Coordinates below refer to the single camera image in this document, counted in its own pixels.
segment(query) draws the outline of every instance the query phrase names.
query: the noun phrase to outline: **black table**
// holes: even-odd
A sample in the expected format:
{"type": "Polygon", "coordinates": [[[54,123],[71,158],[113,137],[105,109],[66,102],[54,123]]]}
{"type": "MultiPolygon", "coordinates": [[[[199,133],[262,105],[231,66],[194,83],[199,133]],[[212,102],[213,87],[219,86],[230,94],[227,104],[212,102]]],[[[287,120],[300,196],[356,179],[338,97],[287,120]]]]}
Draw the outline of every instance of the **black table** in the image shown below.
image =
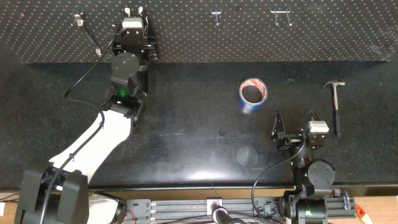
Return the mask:
{"type": "MultiPolygon", "coordinates": [[[[18,189],[32,160],[62,152],[97,112],[63,99],[90,64],[23,65],[8,53],[0,72],[0,188],[18,189]]],[[[249,187],[288,156],[269,140],[277,109],[290,133],[305,127],[312,109],[328,123],[326,146],[315,156],[336,167],[336,185],[397,185],[397,71],[396,61],[152,64],[144,119],[90,187],[249,187]],[[249,77],[263,80],[269,96],[263,108],[243,114],[238,87],[249,77]],[[323,88],[333,79],[346,82],[338,90],[339,139],[332,135],[330,87],[323,88]]],[[[101,64],[72,95],[101,105],[110,74],[110,64],[101,64]]],[[[290,166],[272,169],[259,185],[291,187],[290,166]]]]}

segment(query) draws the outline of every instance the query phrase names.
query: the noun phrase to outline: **pegboard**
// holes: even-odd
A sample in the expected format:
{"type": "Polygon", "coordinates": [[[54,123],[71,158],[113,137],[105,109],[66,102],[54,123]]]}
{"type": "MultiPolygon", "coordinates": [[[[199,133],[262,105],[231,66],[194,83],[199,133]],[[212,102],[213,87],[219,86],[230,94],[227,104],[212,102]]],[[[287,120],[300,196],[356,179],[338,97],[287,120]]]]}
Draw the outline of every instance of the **pegboard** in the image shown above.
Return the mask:
{"type": "Polygon", "coordinates": [[[398,45],[396,0],[1,1],[0,38],[25,63],[95,62],[73,10],[85,11],[104,49],[123,9],[139,6],[150,12],[160,62],[388,60],[398,45]],[[276,25],[270,9],[290,9],[292,26],[285,14],[276,25]]]}

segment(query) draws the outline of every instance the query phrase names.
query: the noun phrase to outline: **roll of tape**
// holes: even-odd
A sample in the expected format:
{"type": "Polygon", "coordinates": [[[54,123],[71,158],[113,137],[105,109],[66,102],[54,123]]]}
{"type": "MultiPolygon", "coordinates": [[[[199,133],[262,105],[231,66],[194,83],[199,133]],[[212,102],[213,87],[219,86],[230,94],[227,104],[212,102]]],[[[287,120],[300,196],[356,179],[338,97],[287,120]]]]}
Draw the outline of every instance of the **roll of tape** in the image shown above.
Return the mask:
{"type": "Polygon", "coordinates": [[[239,98],[241,104],[243,105],[243,108],[246,110],[259,109],[267,100],[267,97],[268,97],[267,86],[263,81],[261,81],[258,78],[248,78],[247,80],[243,81],[241,86],[239,87],[239,98]],[[247,99],[245,99],[245,97],[243,96],[243,89],[246,88],[247,86],[255,86],[261,92],[262,100],[260,102],[249,102],[247,99]]]}

